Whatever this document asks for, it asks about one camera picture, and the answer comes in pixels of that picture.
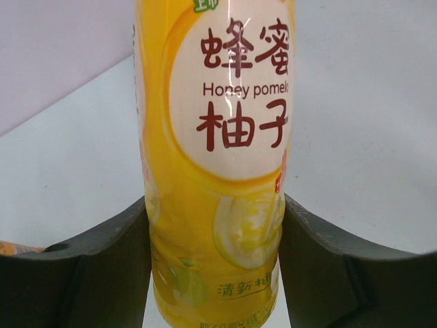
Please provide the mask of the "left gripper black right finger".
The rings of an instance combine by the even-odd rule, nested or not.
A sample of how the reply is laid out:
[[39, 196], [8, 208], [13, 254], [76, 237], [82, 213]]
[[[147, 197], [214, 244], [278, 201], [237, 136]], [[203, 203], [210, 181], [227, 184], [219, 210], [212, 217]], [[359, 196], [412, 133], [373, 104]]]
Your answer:
[[293, 327], [435, 327], [436, 254], [353, 235], [285, 200], [279, 260]]

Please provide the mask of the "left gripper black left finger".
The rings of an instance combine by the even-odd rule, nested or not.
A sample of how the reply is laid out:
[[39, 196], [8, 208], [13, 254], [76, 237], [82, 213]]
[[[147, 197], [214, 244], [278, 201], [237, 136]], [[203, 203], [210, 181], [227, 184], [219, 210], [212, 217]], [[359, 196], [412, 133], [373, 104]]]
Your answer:
[[141, 327], [151, 274], [145, 200], [41, 252], [1, 257], [2, 327]]

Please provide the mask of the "orange drink bottle white cap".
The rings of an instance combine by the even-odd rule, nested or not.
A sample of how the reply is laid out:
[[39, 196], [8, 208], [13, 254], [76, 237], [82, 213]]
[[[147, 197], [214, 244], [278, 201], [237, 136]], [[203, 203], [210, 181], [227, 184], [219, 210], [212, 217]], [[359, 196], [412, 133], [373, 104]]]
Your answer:
[[15, 256], [18, 254], [25, 254], [29, 252], [41, 252], [44, 251], [43, 247], [31, 247], [26, 245], [19, 245], [16, 243], [9, 243], [0, 241], [0, 254], [2, 256]]

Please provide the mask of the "yellow honey pomelo bottle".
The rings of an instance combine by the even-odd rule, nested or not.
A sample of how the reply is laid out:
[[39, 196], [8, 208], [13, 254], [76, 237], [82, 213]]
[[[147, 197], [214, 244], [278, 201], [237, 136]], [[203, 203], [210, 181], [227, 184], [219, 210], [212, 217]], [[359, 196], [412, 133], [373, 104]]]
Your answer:
[[279, 289], [293, 1], [136, 1], [154, 296], [172, 327], [261, 327]]

